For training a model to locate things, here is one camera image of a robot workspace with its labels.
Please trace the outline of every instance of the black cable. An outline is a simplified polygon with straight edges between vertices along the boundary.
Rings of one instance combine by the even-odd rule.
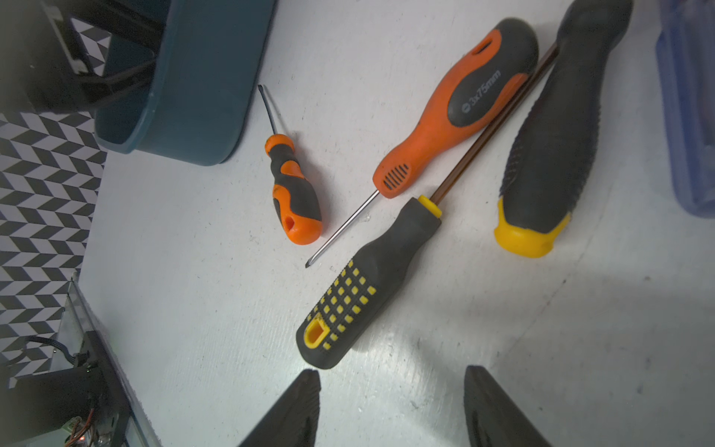
[[[38,337],[37,335],[27,335],[25,337],[25,343],[28,342],[35,342],[35,343],[41,343],[43,345],[50,345],[51,347],[58,349],[62,352],[64,355],[64,358],[67,359],[68,362],[70,362],[72,365],[74,365],[74,362],[77,361],[77,358],[69,353],[69,349],[62,343],[60,343],[57,340],[52,340],[51,338],[45,338],[45,337]]]
[[[22,352],[22,353],[20,353],[20,355],[18,355],[17,357],[15,357],[15,358],[13,358],[13,359],[11,359],[11,360],[6,361],[5,363],[3,363],[3,366],[12,366],[12,365],[14,365],[15,363],[18,363],[18,362],[19,362],[20,360],[22,360],[23,358],[25,358],[25,352]]]

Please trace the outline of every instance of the screwdriver shaft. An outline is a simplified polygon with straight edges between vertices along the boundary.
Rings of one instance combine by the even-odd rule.
[[[430,197],[430,201],[432,203],[434,203],[435,205],[439,205],[440,202],[442,202],[442,199],[444,199],[449,190],[452,189],[452,186],[454,186],[457,180],[459,180],[459,177],[462,177],[462,174],[469,167],[469,164],[472,162],[472,160],[474,160],[474,157],[476,157],[477,154],[484,148],[484,146],[489,143],[489,140],[491,140],[494,134],[501,128],[502,124],[506,122],[506,120],[512,114],[514,109],[516,109],[516,107],[521,104],[526,95],[528,95],[529,92],[531,92],[531,90],[533,90],[537,83],[544,77],[544,75],[548,71],[548,68],[556,60],[557,54],[558,47],[556,46],[556,43],[554,43],[539,61],[538,65],[536,66],[536,70],[534,71],[534,74],[524,83],[523,86],[521,86],[518,92],[516,92],[516,94],[509,101],[509,103],[504,106],[504,108],[501,110],[501,112],[499,112],[496,118],[494,118],[494,120],[489,123],[489,125],[484,129],[484,132],[482,132],[479,138],[474,141],[472,147],[470,147],[467,153],[464,154],[464,157],[462,157],[462,159],[459,160],[459,163],[454,166],[452,172],[449,173],[449,175],[444,179],[444,181],[437,188],[434,194],[432,194],[432,197]]]
[[[268,112],[268,119],[270,120],[270,128],[273,129],[273,134],[277,134],[278,132],[275,131],[275,123],[273,122],[273,114],[270,112],[270,106],[268,105],[268,99],[266,99],[266,94],[263,91],[265,87],[262,84],[258,84],[258,92],[260,92],[261,97],[263,98],[263,104],[266,106],[266,112]]]
[[[320,257],[320,255],[322,255],[322,253],[327,250],[327,248],[330,246],[330,244],[332,244],[332,243],[335,241],[335,239],[337,239],[338,236],[340,236],[340,233],[342,233],[343,231],[345,231],[345,228],[349,227],[350,224],[352,223],[352,221],[355,220],[355,219],[357,219],[358,216],[360,215],[360,213],[363,212],[363,210],[364,210],[365,208],[367,208],[368,205],[369,205],[373,200],[375,200],[375,198],[376,198],[378,195],[380,195],[380,191],[375,190],[375,192],[373,193],[373,195],[371,195],[370,198],[368,198],[368,199],[365,201],[365,203],[363,203],[363,204],[357,209],[357,211],[355,211],[355,212],[352,214],[352,216],[350,216],[350,217],[345,221],[345,223],[342,224],[342,225],[340,226],[340,228],[338,228],[337,231],[332,234],[332,236],[330,236],[330,239],[326,240],[326,241],[325,241],[325,244],[323,244],[322,247],[319,248],[318,251],[315,252],[315,254],[310,257],[310,259],[308,260],[308,262],[305,263],[305,268],[308,268],[308,267],[310,267],[311,265],[313,265],[313,264],[315,263],[315,260],[318,259],[318,258]]]

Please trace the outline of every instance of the chevron patterned wall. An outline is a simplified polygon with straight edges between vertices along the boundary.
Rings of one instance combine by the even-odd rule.
[[[110,35],[74,21],[97,74]],[[107,153],[89,113],[0,114],[0,361],[25,335],[54,337],[67,285],[82,267]],[[29,343],[11,375],[49,369],[51,346]]]

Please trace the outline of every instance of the rubber grip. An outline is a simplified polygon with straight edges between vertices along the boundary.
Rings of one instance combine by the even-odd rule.
[[[536,67],[538,42],[520,19],[504,19],[440,81],[410,136],[380,163],[373,183],[402,194],[442,152],[479,132]]]
[[[553,71],[504,172],[495,236],[505,249],[544,256],[568,224],[596,156],[608,55],[632,9],[631,0],[576,0],[566,12]]]
[[[306,362],[321,369],[340,362],[400,289],[415,253],[441,222],[412,198],[385,234],[355,253],[295,333]]]
[[[320,206],[315,190],[300,170],[292,142],[285,135],[273,135],[266,142],[266,152],[275,179],[273,205],[283,231],[298,245],[316,241],[322,233]]]

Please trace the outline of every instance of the black and yellow screwdriver handle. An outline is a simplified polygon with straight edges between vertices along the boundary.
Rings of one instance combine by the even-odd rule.
[[[337,365],[400,289],[441,215],[427,197],[410,199],[385,234],[355,253],[295,333],[306,362],[321,369]]]
[[[553,71],[511,148],[494,230],[504,249],[541,257],[568,224],[596,155],[601,84],[632,0],[576,0],[558,30]]]
[[[272,135],[266,141],[266,153],[275,178],[273,204],[285,234],[298,245],[316,241],[322,233],[320,206],[295,158],[293,141],[283,134]]]

